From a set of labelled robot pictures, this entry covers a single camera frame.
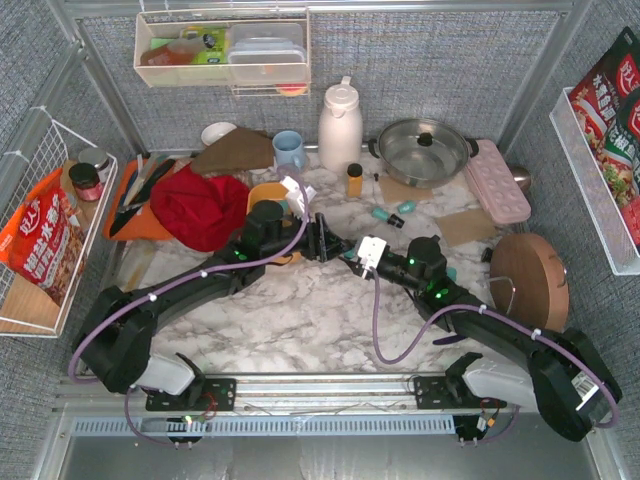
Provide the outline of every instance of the thermos lid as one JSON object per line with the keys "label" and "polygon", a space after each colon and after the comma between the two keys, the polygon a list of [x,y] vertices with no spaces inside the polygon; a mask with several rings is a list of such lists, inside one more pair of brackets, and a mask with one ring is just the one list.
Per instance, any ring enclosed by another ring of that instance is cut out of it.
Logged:
{"label": "thermos lid", "polygon": [[351,77],[342,77],[342,82],[327,89],[324,94],[324,104],[336,110],[352,110],[360,102],[358,91],[349,83]]}

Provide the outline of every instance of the brown paper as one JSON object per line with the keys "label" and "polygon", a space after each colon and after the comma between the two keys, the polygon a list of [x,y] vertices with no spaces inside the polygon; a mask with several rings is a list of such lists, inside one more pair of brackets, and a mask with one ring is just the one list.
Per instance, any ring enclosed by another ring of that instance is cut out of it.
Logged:
{"label": "brown paper", "polygon": [[384,203],[404,203],[409,200],[419,202],[433,198],[433,192],[426,188],[415,188],[396,182],[391,177],[380,177],[378,180]]}
{"label": "brown paper", "polygon": [[211,172],[253,170],[273,166],[273,146],[265,132],[238,127],[193,159],[191,170]]}
{"label": "brown paper", "polygon": [[442,236],[450,247],[494,237],[498,232],[484,210],[467,210],[436,218]]}

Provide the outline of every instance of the container lid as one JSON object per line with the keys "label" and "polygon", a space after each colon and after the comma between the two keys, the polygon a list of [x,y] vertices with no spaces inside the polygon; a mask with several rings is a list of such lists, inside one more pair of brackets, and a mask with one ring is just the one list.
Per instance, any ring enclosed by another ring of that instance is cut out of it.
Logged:
{"label": "container lid", "polygon": [[324,94],[324,103],[331,109],[351,110],[360,103],[358,91],[349,83],[351,77],[342,77],[342,82],[327,89]]}
{"label": "container lid", "polygon": [[90,163],[96,168],[100,168],[105,162],[109,160],[107,152],[97,147],[85,148],[78,155],[78,162]]}
{"label": "container lid", "polygon": [[100,183],[98,170],[90,163],[76,163],[69,169],[69,178],[80,188],[91,188]]}
{"label": "container lid", "polygon": [[362,165],[359,163],[351,163],[347,167],[347,175],[350,177],[360,177],[362,176]]}

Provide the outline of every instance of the round wooden board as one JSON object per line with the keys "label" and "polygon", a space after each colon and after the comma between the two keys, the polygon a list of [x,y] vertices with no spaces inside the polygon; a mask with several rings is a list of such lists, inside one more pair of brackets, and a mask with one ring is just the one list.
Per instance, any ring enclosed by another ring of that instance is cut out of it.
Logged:
{"label": "round wooden board", "polygon": [[[569,314],[569,287],[562,261],[540,235],[516,233],[502,238],[491,259],[491,278],[509,277],[516,288],[509,317],[525,325],[561,332]],[[506,312],[508,281],[491,282],[496,308]]]}

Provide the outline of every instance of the ceramic mug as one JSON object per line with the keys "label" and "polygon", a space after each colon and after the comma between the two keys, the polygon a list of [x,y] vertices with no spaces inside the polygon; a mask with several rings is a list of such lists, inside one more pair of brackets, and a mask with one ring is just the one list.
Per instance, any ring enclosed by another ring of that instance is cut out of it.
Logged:
{"label": "ceramic mug", "polygon": [[304,152],[304,141],[298,132],[285,130],[273,137],[273,150],[276,155],[276,167],[295,165],[298,170],[304,169],[307,155]]}

